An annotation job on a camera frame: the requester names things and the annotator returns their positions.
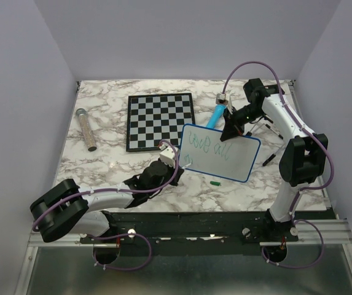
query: whiteboard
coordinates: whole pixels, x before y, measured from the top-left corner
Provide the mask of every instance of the whiteboard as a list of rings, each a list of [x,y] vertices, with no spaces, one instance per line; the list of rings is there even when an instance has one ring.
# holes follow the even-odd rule
[[[182,129],[180,167],[245,183],[251,174],[260,140],[239,136],[220,141],[222,132],[185,124]]]

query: blue marker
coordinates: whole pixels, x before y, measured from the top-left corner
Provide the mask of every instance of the blue marker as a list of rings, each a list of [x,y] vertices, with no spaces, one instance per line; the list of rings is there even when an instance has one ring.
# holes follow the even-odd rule
[[[216,105],[213,115],[211,116],[210,120],[206,125],[207,128],[211,128],[211,129],[215,128],[215,125],[217,124],[218,119],[221,118],[221,116],[223,115],[225,108],[226,108],[226,105],[224,104]]]

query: checkerboard pattern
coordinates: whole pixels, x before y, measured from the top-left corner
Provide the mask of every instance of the checkerboard pattern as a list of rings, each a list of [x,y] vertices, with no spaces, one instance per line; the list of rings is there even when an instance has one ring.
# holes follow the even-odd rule
[[[184,124],[195,124],[191,93],[129,96],[127,152],[159,151],[160,140],[179,146]]]

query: white wall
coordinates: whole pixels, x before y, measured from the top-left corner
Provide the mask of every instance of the white wall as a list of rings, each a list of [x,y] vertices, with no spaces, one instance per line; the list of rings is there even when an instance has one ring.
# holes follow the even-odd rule
[[[327,190],[352,230],[352,0],[339,4],[296,90],[305,120],[329,138],[335,178]]]
[[[296,78],[339,0],[35,0],[78,79]],[[235,77],[272,78],[261,66]]]
[[[52,184],[76,82],[32,0],[0,0],[0,294],[13,294],[29,205]]]

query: blue whiteboard frame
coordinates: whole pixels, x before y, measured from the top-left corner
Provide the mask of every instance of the blue whiteboard frame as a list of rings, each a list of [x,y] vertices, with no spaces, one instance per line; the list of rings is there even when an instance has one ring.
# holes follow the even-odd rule
[[[185,125],[182,127],[179,158],[180,158],[180,155],[181,155],[182,139],[183,139],[183,137],[184,137],[184,129],[185,129],[185,126],[188,126],[188,125],[193,126],[193,127],[198,127],[198,128],[202,128],[202,129],[208,129],[208,130],[212,130],[212,131],[216,131],[216,132],[221,132],[221,133],[222,133],[222,131],[221,131],[221,130],[218,130],[218,129],[207,128],[207,127],[203,127],[203,126],[199,126],[199,125],[194,125],[194,124],[185,124]],[[244,136],[244,135],[243,135],[243,137],[247,137],[247,138],[250,138],[250,139],[252,139],[252,140],[257,140],[257,141],[259,142],[259,146],[257,147],[257,151],[256,151],[256,154],[255,154],[255,158],[254,158],[254,160],[253,160],[253,162],[252,162],[251,169],[249,169],[249,173],[248,173],[248,176],[247,176],[247,179],[246,179],[246,180],[241,181],[241,180],[238,180],[238,179],[232,179],[232,178],[228,178],[228,177],[223,177],[223,176],[219,176],[219,175],[215,175],[215,174],[211,174],[211,173],[207,173],[207,172],[202,172],[202,171],[198,171],[198,170],[194,170],[194,169],[189,169],[189,168],[186,168],[186,170],[190,170],[190,171],[194,171],[194,172],[198,172],[198,173],[203,173],[203,174],[206,174],[206,175],[216,176],[216,177],[220,177],[220,178],[224,178],[224,179],[236,181],[236,182],[238,182],[238,183],[246,183],[246,182],[249,180],[249,176],[251,175],[252,168],[253,168],[254,165],[255,165],[255,160],[256,160],[257,154],[259,153],[260,146],[262,145],[262,142],[260,141],[260,139],[255,138],[255,137]]]

